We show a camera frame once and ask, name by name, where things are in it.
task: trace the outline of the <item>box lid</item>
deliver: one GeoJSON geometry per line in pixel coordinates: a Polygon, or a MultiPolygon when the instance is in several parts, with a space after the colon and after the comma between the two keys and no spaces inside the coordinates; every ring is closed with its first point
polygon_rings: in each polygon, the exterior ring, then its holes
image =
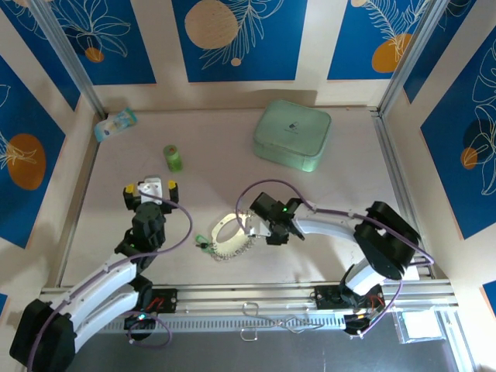
{"type": "Polygon", "coordinates": [[[284,100],[271,102],[255,130],[255,142],[305,157],[318,156],[331,124],[328,113],[284,100]]]}

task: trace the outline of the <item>blue and white package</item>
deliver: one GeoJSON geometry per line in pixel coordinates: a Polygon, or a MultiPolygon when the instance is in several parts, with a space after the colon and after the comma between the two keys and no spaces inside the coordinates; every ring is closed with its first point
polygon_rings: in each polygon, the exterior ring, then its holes
{"type": "Polygon", "coordinates": [[[112,119],[103,120],[95,126],[96,140],[101,142],[113,134],[120,133],[124,129],[134,126],[138,119],[134,112],[129,108],[125,108],[112,119]]]}

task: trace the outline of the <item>metal hook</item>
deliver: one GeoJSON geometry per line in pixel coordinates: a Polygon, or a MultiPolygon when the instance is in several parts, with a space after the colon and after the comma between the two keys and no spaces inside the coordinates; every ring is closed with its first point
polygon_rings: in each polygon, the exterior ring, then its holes
{"type": "Polygon", "coordinates": [[[297,335],[306,330],[305,328],[303,328],[303,329],[296,329],[296,328],[293,328],[293,327],[289,326],[288,324],[290,322],[292,322],[292,321],[295,321],[295,323],[297,323],[299,326],[311,326],[311,327],[313,327],[313,328],[311,328],[312,330],[319,329],[319,328],[322,328],[324,326],[323,324],[315,324],[315,323],[306,321],[304,319],[297,318],[296,316],[292,316],[289,319],[285,319],[285,320],[280,320],[280,319],[274,320],[274,319],[268,318],[266,316],[258,315],[259,309],[260,309],[260,306],[256,302],[249,302],[248,301],[248,302],[245,302],[243,304],[242,311],[243,311],[243,314],[245,316],[248,316],[250,318],[255,318],[255,319],[261,319],[261,320],[264,320],[265,322],[268,322],[268,324],[269,324],[269,325],[255,325],[255,326],[254,325],[249,325],[247,327],[242,328],[241,329],[241,332],[239,333],[239,336],[241,337],[241,339],[243,341],[247,341],[247,342],[257,341],[258,340],[258,329],[259,328],[268,329],[268,328],[279,327],[279,328],[282,328],[282,329],[286,329],[289,332],[294,333],[294,334],[297,334],[297,335]],[[254,306],[255,307],[255,315],[249,314],[247,312],[247,309],[246,308],[248,306],[254,306]],[[253,338],[251,338],[251,339],[248,339],[248,338],[246,338],[244,336],[244,332],[246,332],[249,329],[252,329],[255,332],[255,336],[253,338]]]}

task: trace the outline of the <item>yellow part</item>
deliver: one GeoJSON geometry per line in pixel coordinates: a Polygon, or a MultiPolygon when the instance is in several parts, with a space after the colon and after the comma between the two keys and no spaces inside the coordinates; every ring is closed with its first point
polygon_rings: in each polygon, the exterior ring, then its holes
{"type": "Polygon", "coordinates": [[[128,185],[126,186],[126,192],[127,192],[128,194],[132,194],[132,193],[134,192],[134,184],[128,184],[128,185]]]}

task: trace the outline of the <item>mint green box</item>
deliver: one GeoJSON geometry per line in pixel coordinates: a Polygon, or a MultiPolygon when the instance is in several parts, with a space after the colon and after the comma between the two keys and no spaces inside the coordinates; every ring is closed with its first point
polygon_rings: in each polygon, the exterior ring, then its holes
{"type": "Polygon", "coordinates": [[[283,100],[265,109],[253,135],[253,150],[258,157],[313,172],[326,148],[331,117],[283,100]]]}

